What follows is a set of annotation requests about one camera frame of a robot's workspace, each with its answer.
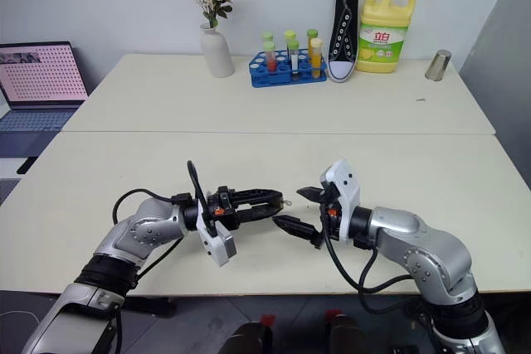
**test tube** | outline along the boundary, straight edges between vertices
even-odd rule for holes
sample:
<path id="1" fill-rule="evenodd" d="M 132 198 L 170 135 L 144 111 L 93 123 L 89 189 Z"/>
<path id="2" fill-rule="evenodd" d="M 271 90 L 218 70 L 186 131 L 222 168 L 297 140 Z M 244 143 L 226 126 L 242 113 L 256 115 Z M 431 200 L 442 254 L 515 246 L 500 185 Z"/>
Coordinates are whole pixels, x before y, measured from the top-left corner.
<path id="1" fill-rule="evenodd" d="M 288 48 L 288 43 L 297 38 L 297 34 L 293 29 L 288 29 L 286 32 L 284 32 L 284 38 L 285 38 L 285 47 L 286 47 L 286 54 L 290 53 L 290 49 Z"/>
<path id="2" fill-rule="evenodd" d="M 323 41 L 315 37 L 309 43 L 311 48 L 312 77 L 318 79 L 321 76 L 321 49 L 323 48 Z"/>
<path id="3" fill-rule="evenodd" d="M 266 31 L 262 32 L 262 43 L 265 43 L 267 41 L 273 41 L 273 33 Z"/>
<path id="4" fill-rule="evenodd" d="M 291 39 L 288 41 L 288 53 L 291 59 L 291 79 L 299 80 L 299 41 Z"/>
<path id="5" fill-rule="evenodd" d="M 265 41 L 263 44 L 265 52 L 265 63 L 269 72 L 276 71 L 276 57 L 275 57 L 275 43 L 272 41 Z"/>
<path id="6" fill-rule="evenodd" d="M 306 36 L 308 37 L 308 56 L 310 56 L 310 51 L 311 51 L 311 40 L 314 39 L 315 37 L 317 37 L 319 33 L 317 32 L 316 29 L 309 29 L 308 31 L 306 31 Z"/>

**black sneaker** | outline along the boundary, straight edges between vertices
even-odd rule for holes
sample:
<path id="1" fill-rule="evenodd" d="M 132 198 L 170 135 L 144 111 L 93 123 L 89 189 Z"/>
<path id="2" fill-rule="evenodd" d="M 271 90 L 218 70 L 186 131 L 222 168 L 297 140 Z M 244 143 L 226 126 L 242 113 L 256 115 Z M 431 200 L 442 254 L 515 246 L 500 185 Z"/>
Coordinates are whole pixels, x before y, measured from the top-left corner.
<path id="1" fill-rule="evenodd" d="M 344 82 L 358 57 L 358 0 L 335 0 L 335 18 L 329 47 L 329 77 Z"/>

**laptop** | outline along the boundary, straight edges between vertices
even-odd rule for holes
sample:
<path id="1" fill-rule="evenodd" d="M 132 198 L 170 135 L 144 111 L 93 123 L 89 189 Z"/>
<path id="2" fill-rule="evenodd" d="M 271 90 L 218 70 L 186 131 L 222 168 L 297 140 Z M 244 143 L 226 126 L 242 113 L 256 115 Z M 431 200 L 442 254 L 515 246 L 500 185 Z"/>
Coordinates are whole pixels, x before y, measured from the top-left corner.
<path id="1" fill-rule="evenodd" d="M 0 158 L 37 157 L 88 98 L 68 41 L 0 45 Z"/>

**vase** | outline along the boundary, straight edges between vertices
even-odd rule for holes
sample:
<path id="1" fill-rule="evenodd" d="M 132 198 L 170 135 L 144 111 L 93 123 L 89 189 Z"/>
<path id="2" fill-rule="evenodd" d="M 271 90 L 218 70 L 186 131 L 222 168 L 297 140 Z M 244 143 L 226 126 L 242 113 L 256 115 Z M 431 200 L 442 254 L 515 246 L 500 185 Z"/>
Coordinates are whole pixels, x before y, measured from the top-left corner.
<path id="1" fill-rule="evenodd" d="M 227 40 L 215 27 L 210 28 L 209 24 L 202 24 L 201 29 L 201 49 L 210 73 L 216 78 L 227 78 L 234 73 Z"/>

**test tube rack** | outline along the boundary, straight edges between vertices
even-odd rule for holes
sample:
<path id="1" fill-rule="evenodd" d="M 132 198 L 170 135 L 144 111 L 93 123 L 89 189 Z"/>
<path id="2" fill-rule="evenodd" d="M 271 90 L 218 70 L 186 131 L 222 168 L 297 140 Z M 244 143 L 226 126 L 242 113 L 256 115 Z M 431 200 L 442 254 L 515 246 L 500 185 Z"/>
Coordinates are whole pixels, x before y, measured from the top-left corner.
<path id="1" fill-rule="evenodd" d="M 286 50 L 275 51 L 276 70 L 269 72 L 266 64 L 266 54 L 261 51 L 254 56 L 249 63 L 249 73 L 251 74 L 251 84 L 253 87 L 271 87 L 284 85 L 301 85 L 303 83 L 323 82 L 326 80 L 326 62 L 321 56 L 321 67 L 312 68 L 309 62 L 308 49 L 299 50 L 299 79 L 293 80 L 291 60 Z M 319 78 L 312 76 L 312 70 L 319 71 Z"/>

